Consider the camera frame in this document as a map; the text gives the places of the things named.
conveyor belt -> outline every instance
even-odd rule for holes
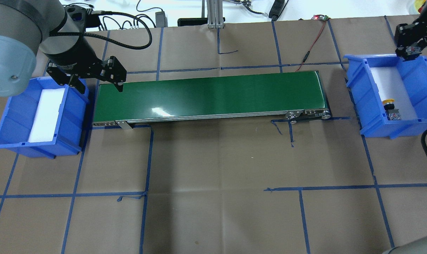
[[[94,126],[288,112],[290,119],[309,110],[317,117],[329,110],[317,71],[125,83],[122,93],[105,84]]]

